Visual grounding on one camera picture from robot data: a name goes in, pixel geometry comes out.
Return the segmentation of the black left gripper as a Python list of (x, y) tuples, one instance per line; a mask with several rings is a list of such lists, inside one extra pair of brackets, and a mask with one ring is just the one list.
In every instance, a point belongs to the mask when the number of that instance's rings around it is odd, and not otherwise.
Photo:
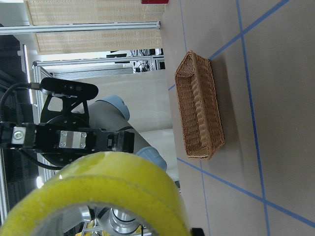
[(97, 151), (134, 152), (135, 134), (91, 128), (78, 116), (58, 116), (48, 122), (0, 122), (0, 147), (24, 149), (24, 157), (40, 167), (64, 167)]

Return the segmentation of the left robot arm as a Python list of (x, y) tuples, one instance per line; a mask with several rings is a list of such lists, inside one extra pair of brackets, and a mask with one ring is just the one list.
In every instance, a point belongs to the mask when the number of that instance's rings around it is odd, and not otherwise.
[(63, 98), (42, 123), (0, 123), (0, 146), (40, 152), (57, 174), (24, 197), (0, 227), (3, 236), (63, 236), (97, 220), (96, 231), (188, 236), (183, 200), (155, 149), (133, 132), (128, 112), (103, 100)]

